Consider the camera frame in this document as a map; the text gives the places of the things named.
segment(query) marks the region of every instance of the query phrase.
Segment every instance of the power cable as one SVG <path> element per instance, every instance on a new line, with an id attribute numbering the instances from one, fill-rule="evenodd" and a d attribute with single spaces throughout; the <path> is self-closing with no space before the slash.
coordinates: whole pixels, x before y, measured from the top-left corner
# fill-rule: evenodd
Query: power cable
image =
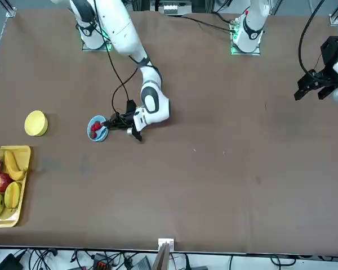
<path id="1" fill-rule="evenodd" d="M 224 2 L 224 4 L 222 4 L 222 5 L 220 6 L 220 8 L 219 8 L 217 11 L 215 11 L 215 12 L 221 11 L 221 9 L 222 9 L 223 7 L 225 7 L 225 5 L 228 5 L 228 7 L 229 7 L 230 4 L 232 3 L 232 1 L 233 1 L 233 0 L 226 0 L 226 1 Z"/>
<path id="2" fill-rule="evenodd" d="M 281 270 L 282 267 L 289 267 L 289 266 L 293 266 L 294 264 L 296 264 L 297 259 L 296 258 L 290 258 L 293 259 L 293 262 L 291 263 L 282 263 L 281 260 L 279 259 L 279 256 L 277 254 L 273 254 L 270 256 L 270 261 L 275 265 L 279 267 L 279 270 Z"/>
<path id="3" fill-rule="evenodd" d="M 96 13 L 96 16 L 97 16 L 97 23 L 98 23 L 98 25 L 99 25 L 100 32 L 103 32 L 103 29 L 102 29 L 101 23 L 100 23 L 100 19 L 99 19 L 99 13 L 98 13 L 98 11 L 97 11 L 96 0 L 94 0 L 94 7 L 95 7 L 95 13 Z M 117 73 L 117 70 L 116 70 L 115 67 L 114 67 L 112 57 L 110 56 L 109 50 L 108 50 L 108 48 L 107 48 L 106 45 L 105 45 L 105 49 L 106 49 L 106 53 L 108 54 L 108 57 L 109 57 L 109 60 L 110 60 L 110 64 L 112 65 L 112 68 L 113 68 L 113 70 L 114 70 L 116 76 L 118 77 L 118 79 L 119 79 L 121 85 L 123 86 L 123 88 L 124 88 L 124 90 L 125 90 L 125 94 L 126 94 L 127 100 L 129 100 L 128 91 L 127 91 L 127 89 L 126 89 L 126 87 L 125 87 L 125 85 L 124 85 L 122 79 L 120 78 L 119 74 Z"/>
<path id="4" fill-rule="evenodd" d="M 213 25 L 213 24 L 209 24 L 209 23 L 204 22 L 204 21 L 199 21 L 199 20 L 194 19 L 194 18 L 189 18 L 189 17 L 184 17 L 184 16 L 182 16 L 181 18 L 188 19 L 188 20 L 191 20 L 191 21 L 196 21 L 197 23 L 204 24 L 204 25 L 216 28 L 216 29 L 220 29 L 220 30 L 225 31 L 225 32 L 235 33 L 234 30 L 230 30 L 230 29 L 226 29 L 226 28 L 223 28 L 223 27 L 219 27 L 219 26 L 216 26 L 216 25 Z"/>
<path id="5" fill-rule="evenodd" d="M 312 15 L 310 16 L 309 20 L 307 21 L 304 29 L 303 29 L 303 32 L 300 36 L 300 39 L 299 39 L 299 46 L 298 46 L 298 60 L 299 60 L 299 65 L 300 67 L 303 69 L 304 73 L 309 75 L 314 81 L 316 82 L 321 82 L 321 83 L 324 83 L 325 85 L 328 85 L 328 84 L 335 84 L 335 83 L 338 83 L 338 82 L 333 82 L 332 80 L 330 79 L 320 79 L 320 78 L 317 78 L 315 77 L 312 73 L 308 72 L 307 69 L 305 68 L 305 66 L 303 65 L 303 61 L 302 61 L 302 44 L 303 44 L 303 39 L 304 39 L 304 35 L 310 25 L 310 23 L 312 22 L 313 18 L 315 17 L 315 15 L 317 14 L 318 10 L 320 9 L 320 7 L 323 5 L 323 3 L 325 2 L 325 0 L 321 0 L 317 7 L 315 8 L 315 10 L 313 11 Z"/>
<path id="6" fill-rule="evenodd" d="M 228 264 L 229 264 L 228 270 L 232 270 L 232 261 L 233 261 L 233 257 L 234 257 L 234 256 L 231 256 L 231 257 L 230 257 L 230 261 L 229 261 L 229 263 L 228 263 Z"/>

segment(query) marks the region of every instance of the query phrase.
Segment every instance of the brown tabletop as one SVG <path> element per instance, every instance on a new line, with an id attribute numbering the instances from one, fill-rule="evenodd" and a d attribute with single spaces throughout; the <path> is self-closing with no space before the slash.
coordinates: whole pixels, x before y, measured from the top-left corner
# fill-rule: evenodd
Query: brown tabletop
<path id="1" fill-rule="evenodd" d="M 214 15 L 196 15 L 225 26 Z M 104 52 L 82 52 L 66 10 L 20 10 L 0 44 L 0 145 L 33 149 L 23 216 L 1 245 L 338 255 L 338 103 L 295 101 L 297 45 L 307 17 L 268 18 L 261 56 L 231 56 L 228 33 L 137 12 L 139 36 L 163 75 L 172 116 L 103 143 L 87 138 L 112 114 L 119 84 Z M 303 45 L 312 68 L 336 34 L 314 19 Z M 123 79 L 135 69 L 113 53 Z M 139 103 L 140 72 L 127 84 Z M 123 91 L 115 106 L 125 108 Z M 24 120 L 44 111 L 49 130 Z"/>

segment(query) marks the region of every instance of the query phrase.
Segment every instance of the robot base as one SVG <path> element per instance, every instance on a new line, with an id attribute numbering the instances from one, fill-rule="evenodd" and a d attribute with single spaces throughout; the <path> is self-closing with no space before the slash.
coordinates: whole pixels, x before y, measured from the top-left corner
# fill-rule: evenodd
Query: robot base
<path id="1" fill-rule="evenodd" d="M 231 30 L 238 31 L 239 29 L 239 18 L 236 18 L 235 20 L 231 21 L 229 24 L 229 27 Z M 259 45 L 257 46 L 257 49 L 255 49 L 252 52 L 242 52 L 233 42 L 234 39 L 236 39 L 237 34 L 230 32 L 230 54 L 232 55 L 260 55 L 260 47 Z"/>
<path id="2" fill-rule="evenodd" d="M 81 47 L 81 50 L 83 52 L 106 52 L 106 49 L 105 49 L 105 45 L 107 45 L 108 47 L 108 51 L 110 52 L 112 50 L 112 44 L 111 43 L 106 43 L 106 44 L 103 44 L 100 48 L 98 49 L 90 49 L 88 48 L 84 42 L 82 42 L 82 47 Z"/>

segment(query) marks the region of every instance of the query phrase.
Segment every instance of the wire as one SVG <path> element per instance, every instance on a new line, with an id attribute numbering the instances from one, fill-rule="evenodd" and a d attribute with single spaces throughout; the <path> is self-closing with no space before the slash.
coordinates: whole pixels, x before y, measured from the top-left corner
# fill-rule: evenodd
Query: wire
<path id="1" fill-rule="evenodd" d="M 222 9 L 225 5 L 227 5 L 227 4 L 228 4 L 228 7 L 229 7 L 230 4 L 232 3 L 232 1 L 233 1 L 233 0 L 226 0 L 226 1 L 224 2 L 224 4 L 222 4 L 221 7 L 220 7 L 216 12 L 221 11 L 221 9 Z"/>
<path id="2" fill-rule="evenodd" d="M 321 82 L 321 83 L 326 83 L 326 84 L 328 84 L 328 83 L 338 83 L 338 82 L 333 82 L 332 80 L 327 80 L 327 79 L 324 80 L 324 79 L 319 79 L 319 78 L 315 77 L 312 73 L 310 73 L 310 72 L 307 71 L 307 69 L 304 67 L 303 61 L 302 61 L 302 51 L 301 51 L 301 50 L 302 50 L 302 44 L 303 44 L 303 38 L 304 38 L 304 35 L 305 35 L 305 33 L 306 33 L 306 31 L 307 31 L 307 29 L 308 29 L 310 23 L 312 22 L 313 18 L 314 18 L 315 15 L 317 14 L 318 10 L 319 10 L 320 7 L 323 5 L 324 1 L 325 1 L 325 0 L 321 0 L 321 1 L 318 3 L 317 7 L 316 7 L 315 10 L 313 11 L 312 15 L 310 16 L 309 20 L 307 21 L 307 23 L 306 23 L 306 25 L 305 25 L 305 27 L 304 27 L 304 29 L 303 29 L 303 32 L 302 32 L 302 34 L 301 34 L 301 36 L 300 36 L 300 39 L 299 39 L 299 46 L 298 46 L 298 60 L 299 60 L 299 65 L 300 65 L 300 67 L 303 69 L 303 71 L 304 71 L 307 75 L 311 76 L 312 79 L 315 80 L 316 82 Z"/>
<path id="3" fill-rule="evenodd" d="M 76 261 L 77 261 L 77 264 L 78 264 L 79 268 L 80 268 L 80 269 L 83 269 L 83 267 L 82 267 L 82 266 L 80 265 L 80 263 L 79 263 L 78 257 L 76 257 Z"/>
<path id="4" fill-rule="evenodd" d="M 281 260 L 279 259 L 279 256 L 278 256 L 278 255 L 273 254 L 273 255 L 270 256 L 270 261 L 271 261 L 275 266 L 278 266 L 278 267 L 279 267 L 279 270 L 282 268 L 282 266 L 284 266 L 284 267 L 289 267 L 289 266 L 293 266 L 294 264 L 296 264 L 296 262 L 297 262 L 297 259 L 296 259 L 296 258 L 290 258 L 290 259 L 293 259 L 293 262 L 291 262 L 291 263 L 282 263 Z"/>
<path id="5" fill-rule="evenodd" d="M 96 12 L 97 16 L 99 16 L 99 13 L 98 13 L 98 11 L 97 11 L 96 0 L 94 0 L 94 7 L 95 7 L 95 12 Z M 99 19 L 99 18 L 97 18 L 97 23 L 98 23 L 98 25 L 99 25 L 100 32 L 103 32 L 103 29 L 102 29 L 102 27 L 101 27 L 101 23 L 100 23 L 100 19 Z M 119 74 L 117 73 L 117 70 L 116 70 L 115 67 L 114 67 L 113 60 L 112 60 L 112 57 L 110 56 L 110 53 L 109 53 L 109 50 L 108 50 L 107 46 L 105 46 L 105 49 L 106 49 L 106 53 L 108 54 L 110 63 L 111 63 L 111 65 L 112 65 L 112 68 L 113 68 L 113 70 L 114 70 L 116 76 L 118 77 L 119 81 L 121 82 L 121 85 L 123 86 L 123 88 L 124 88 L 124 90 L 125 90 L 125 94 L 126 94 L 127 100 L 129 100 L 128 91 L 127 91 L 127 89 L 126 89 L 126 87 L 125 87 L 125 85 L 124 85 L 122 79 L 120 78 Z"/>
<path id="6" fill-rule="evenodd" d="M 216 29 L 220 29 L 220 30 L 225 31 L 225 32 L 232 32 L 232 33 L 235 33 L 234 30 L 229 30 L 229 29 L 226 29 L 226 28 L 222 28 L 222 27 L 219 27 L 219 26 L 216 26 L 216 25 L 209 24 L 209 23 L 204 22 L 204 21 L 199 21 L 199 20 L 194 19 L 194 18 L 189 18 L 189 17 L 184 17 L 184 16 L 182 16 L 181 18 L 188 19 L 188 20 L 192 20 L 192 21 L 196 21 L 197 23 L 204 24 L 204 25 L 207 25 L 207 26 L 216 28 Z"/>
<path id="7" fill-rule="evenodd" d="M 45 251 L 45 252 L 42 254 L 41 251 L 39 250 L 39 253 L 40 253 L 41 256 L 42 256 L 42 261 L 41 261 L 40 267 L 41 267 L 42 263 L 44 262 L 45 269 L 46 269 L 46 270 L 51 270 L 51 268 L 49 267 L 49 265 L 45 262 L 45 257 L 49 254 L 49 251 Z"/>
<path id="8" fill-rule="evenodd" d="M 131 258 L 133 258 L 135 255 L 138 255 L 139 253 L 134 253 L 133 255 L 129 256 L 128 258 L 124 258 L 124 262 L 118 266 L 118 268 L 116 268 L 115 270 L 120 269 L 121 266 L 123 266 L 125 264 L 125 261 L 130 260 Z"/>
<path id="9" fill-rule="evenodd" d="M 127 82 L 129 82 L 131 80 L 131 78 L 133 78 L 133 76 L 135 75 L 135 73 L 137 72 L 137 68 L 134 70 L 134 72 L 130 75 L 129 78 L 127 78 L 125 80 L 125 82 L 123 82 L 123 84 L 119 85 L 117 87 L 117 89 L 114 90 L 114 93 L 112 95 L 112 107 L 113 107 L 113 110 L 116 112 L 116 114 L 118 114 L 118 111 L 115 109 L 114 107 L 114 97 L 115 97 L 115 94 L 118 92 L 118 90 L 120 89 L 121 86 L 123 86 L 124 84 L 126 84 Z"/>
<path id="10" fill-rule="evenodd" d="M 232 20 L 226 20 L 225 18 L 223 18 L 218 12 L 213 12 L 213 14 L 215 14 L 216 16 L 219 17 L 220 20 L 222 20 L 223 22 L 230 24 Z"/>
<path id="11" fill-rule="evenodd" d="M 250 6 L 248 6 L 242 13 L 242 15 L 244 14 L 244 12 L 246 12 L 248 9 L 250 8 Z"/>
<path id="12" fill-rule="evenodd" d="M 174 257 L 173 257 L 173 254 L 171 253 L 170 256 L 171 256 L 171 258 L 173 259 L 174 268 L 175 268 L 175 270 L 177 270 L 177 269 L 176 269 L 176 264 L 175 264 L 175 259 L 174 259 Z"/>
<path id="13" fill-rule="evenodd" d="M 20 250 L 18 250 L 17 252 L 14 253 L 14 257 L 15 257 L 19 252 L 21 252 L 21 251 L 23 251 L 23 250 L 28 250 L 28 249 L 20 249 Z"/>
<path id="14" fill-rule="evenodd" d="M 313 69 L 315 69 L 315 68 L 317 67 L 317 65 L 318 65 L 318 63 L 319 63 L 319 59 L 321 59 L 321 56 L 322 56 L 322 53 L 319 55 L 318 60 L 317 60 L 317 63 L 315 63 L 315 66 L 314 66 Z"/>
<path id="15" fill-rule="evenodd" d="M 99 32 L 99 31 L 97 30 L 97 28 L 94 26 L 94 24 L 92 24 L 92 22 L 89 22 L 89 23 L 90 23 L 90 25 L 94 28 L 94 30 L 95 30 L 96 32 L 98 32 L 98 34 L 99 34 L 103 39 L 106 38 L 107 41 L 110 41 L 110 38 L 104 36 L 101 32 Z"/>
<path id="16" fill-rule="evenodd" d="M 233 257 L 234 257 L 234 256 L 230 257 L 228 270 L 232 270 L 232 261 L 233 261 Z"/>

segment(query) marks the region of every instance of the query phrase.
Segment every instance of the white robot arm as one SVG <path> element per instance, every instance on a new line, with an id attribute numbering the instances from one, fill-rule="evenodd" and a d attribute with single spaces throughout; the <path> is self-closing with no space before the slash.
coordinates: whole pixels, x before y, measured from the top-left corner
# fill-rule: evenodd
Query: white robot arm
<path id="1" fill-rule="evenodd" d="M 88 48 L 97 49 L 103 45 L 101 33 L 103 30 L 115 50 L 122 55 L 130 56 L 141 70 L 143 84 L 140 97 L 143 105 L 131 111 L 127 108 L 123 116 L 117 115 L 119 117 L 117 123 L 122 125 L 125 121 L 130 125 L 127 132 L 141 140 L 140 131 L 143 128 L 169 118 L 170 101 L 161 91 L 161 74 L 152 65 L 144 50 L 129 13 L 121 0 L 70 0 L 70 6 L 75 14 L 82 40 Z M 110 125 L 113 127 L 114 121 L 107 121 L 106 124 L 108 128 Z"/>
<path id="2" fill-rule="evenodd" d="M 309 91 L 318 90 L 320 100 L 332 95 L 338 102 L 338 37 L 328 37 L 322 44 L 321 52 L 324 62 L 324 69 L 316 72 L 308 70 L 298 80 L 298 91 L 294 94 L 295 100 L 302 99 Z"/>
<path id="3" fill-rule="evenodd" d="M 250 53 L 257 48 L 269 12 L 268 0 L 251 0 L 250 7 L 241 14 L 237 38 L 233 42 L 242 52 Z"/>

